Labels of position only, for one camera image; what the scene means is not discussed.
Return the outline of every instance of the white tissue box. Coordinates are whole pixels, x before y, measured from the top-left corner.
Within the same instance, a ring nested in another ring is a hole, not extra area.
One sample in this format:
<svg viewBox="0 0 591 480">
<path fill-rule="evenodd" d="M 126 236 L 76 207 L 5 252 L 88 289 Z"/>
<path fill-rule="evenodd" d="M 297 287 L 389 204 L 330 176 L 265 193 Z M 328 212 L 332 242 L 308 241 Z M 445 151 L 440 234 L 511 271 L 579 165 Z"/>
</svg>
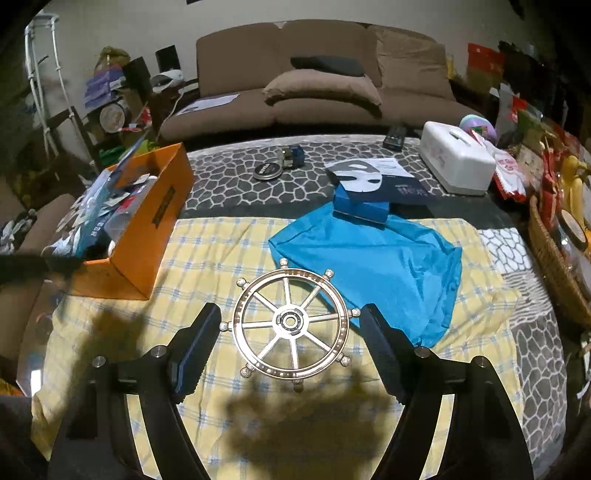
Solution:
<svg viewBox="0 0 591 480">
<path fill-rule="evenodd" d="M 484 195 L 495 173 L 495 159 L 464 130 L 427 122 L 421 156 L 449 193 Z"/>
</svg>

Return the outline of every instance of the wall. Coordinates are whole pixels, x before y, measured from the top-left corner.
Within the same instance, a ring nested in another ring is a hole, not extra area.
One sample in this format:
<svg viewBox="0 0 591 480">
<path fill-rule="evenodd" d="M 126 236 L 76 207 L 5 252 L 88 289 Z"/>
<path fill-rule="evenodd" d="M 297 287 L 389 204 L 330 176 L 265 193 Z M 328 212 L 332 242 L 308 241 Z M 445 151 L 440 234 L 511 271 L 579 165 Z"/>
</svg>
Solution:
<svg viewBox="0 0 591 480">
<path fill-rule="evenodd" d="M 532 0 L 522 0 L 521 21 L 508 0 L 53 0 L 46 12 L 59 14 L 58 42 L 62 74 L 72 102 L 83 115 L 84 82 L 92 76 L 100 50 L 107 45 L 124 48 L 132 58 L 144 56 L 157 73 L 154 52 L 175 44 L 186 79 L 196 75 L 195 41 L 224 28 L 256 22 L 325 18 L 351 20 L 425 33 L 446 45 L 458 72 L 464 73 L 467 44 L 496 48 L 499 40 L 520 47 L 533 43 L 542 52 L 553 51 Z M 49 33 L 40 34 L 40 50 L 50 53 Z M 47 70 L 50 78 L 55 72 Z M 64 108 L 53 82 L 48 88 L 50 109 Z M 72 138 L 64 142 L 80 151 Z"/>
</svg>

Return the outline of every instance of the metal bolt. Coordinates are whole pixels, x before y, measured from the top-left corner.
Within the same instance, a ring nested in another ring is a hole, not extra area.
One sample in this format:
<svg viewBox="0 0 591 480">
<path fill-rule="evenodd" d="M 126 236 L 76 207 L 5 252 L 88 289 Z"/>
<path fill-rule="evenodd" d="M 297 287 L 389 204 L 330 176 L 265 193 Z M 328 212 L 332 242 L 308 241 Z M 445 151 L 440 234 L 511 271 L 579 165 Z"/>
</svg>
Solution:
<svg viewBox="0 0 591 480">
<path fill-rule="evenodd" d="M 166 354 L 166 347 L 164 345 L 156 345 L 154 348 L 150 350 L 150 355 L 160 358 L 161 356 Z"/>
<path fill-rule="evenodd" d="M 304 381 L 300 379 L 294 380 L 294 392 L 302 393 L 304 391 Z"/>
<path fill-rule="evenodd" d="M 484 358 L 482 355 L 478 355 L 478 356 L 474 357 L 474 361 L 476 362 L 476 364 L 479 367 L 482 367 L 482 368 L 486 367 L 486 358 Z"/>
<path fill-rule="evenodd" d="M 427 358 L 431 355 L 431 350 L 429 350 L 426 346 L 418 346 L 414 350 L 414 354 L 419 358 Z"/>
<path fill-rule="evenodd" d="M 244 378 L 249 378 L 252 375 L 252 370 L 250 370 L 248 367 L 241 368 L 240 375 Z"/>
<path fill-rule="evenodd" d="M 102 367 L 106 363 L 106 361 L 107 359 L 104 356 L 96 356 L 92 359 L 92 366 L 95 368 Z"/>
</svg>

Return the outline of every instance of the yellow plaid blanket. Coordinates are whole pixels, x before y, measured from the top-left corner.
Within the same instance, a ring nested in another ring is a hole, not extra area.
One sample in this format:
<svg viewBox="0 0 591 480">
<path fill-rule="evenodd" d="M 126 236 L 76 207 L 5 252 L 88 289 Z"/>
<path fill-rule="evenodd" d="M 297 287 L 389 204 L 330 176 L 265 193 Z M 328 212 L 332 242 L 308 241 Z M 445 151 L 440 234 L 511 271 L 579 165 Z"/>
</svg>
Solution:
<svg viewBox="0 0 591 480">
<path fill-rule="evenodd" d="M 154 345 L 166 345 L 179 328 L 194 320 L 207 301 L 216 302 L 223 319 L 230 320 L 240 292 L 236 279 L 242 276 L 253 280 L 275 268 L 267 240 L 288 223 L 266 218 L 180 220 L 151 300 L 68 297 L 65 307 L 54 313 L 43 387 L 33 399 L 32 438 L 43 454 L 50 456 L 72 388 L 95 355 L 120 361 L 137 358 Z M 435 352 L 460 361 L 487 356 L 521 419 L 516 348 L 508 324 L 518 292 L 504 284 L 477 231 L 468 223 L 421 223 L 463 248 L 462 283 L 452 323 Z M 281 287 L 270 287 L 264 294 L 281 303 Z M 306 294 L 303 288 L 292 286 L 295 300 L 301 301 Z M 309 307 L 310 314 L 325 312 L 320 300 Z M 253 315 L 252 320 L 268 320 L 268 311 L 258 302 L 251 303 L 249 315 Z M 327 342 L 333 323 L 315 324 L 318 327 L 313 333 Z M 272 329 L 249 332 L 252 336 L 248 341 L 255 351 L 272 335 Z M 315 361 L 319 349 L 301 343 L 300 364 Z M 275 356 L 270 354 L 267 361 L 278 366 L 289 362 L 288 349 L 275 348 L 273 352 Z M 240 377 L 245 362 L 231 333 L 221 333 L 195 393 L 178 406 L 209 475 L 223 480 L 370 478 L 396 428 L 402 405 L 386 394 L 357 333 L 350 333 L 345 354 L 352 358 L 349 368 L 332 365 L 306 380 L 304 392 L 296 394 L 289 382 L 257 372 L 247 380 Z M 156 477 L 158 470 L 139 401 L 130 395 L 128 402 L 142 467 L 147 475 Z M 424 476 L 437 472 L 452 406 L 453 399 L 445 397 Z"/>
</svg>

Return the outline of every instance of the orange box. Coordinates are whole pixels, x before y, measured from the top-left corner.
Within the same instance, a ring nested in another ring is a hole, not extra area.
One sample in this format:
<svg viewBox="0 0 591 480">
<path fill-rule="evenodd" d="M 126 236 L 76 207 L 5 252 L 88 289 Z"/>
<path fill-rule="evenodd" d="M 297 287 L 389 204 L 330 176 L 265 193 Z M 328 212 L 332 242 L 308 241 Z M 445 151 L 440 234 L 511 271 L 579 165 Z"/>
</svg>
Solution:
<svg viewBox="0 0 591 480">
<path fill-rule="evenodd" d="M 111 256 L 84 262 L 72 277 L 70 294 L 126 300 L 150 297 L 168 239 L 194 177 L 183 144 L 176 144 L 130 158 L 117 186 L 147 172 L 157 175 L 158 180 L 129 221 Z"/>
</svg>

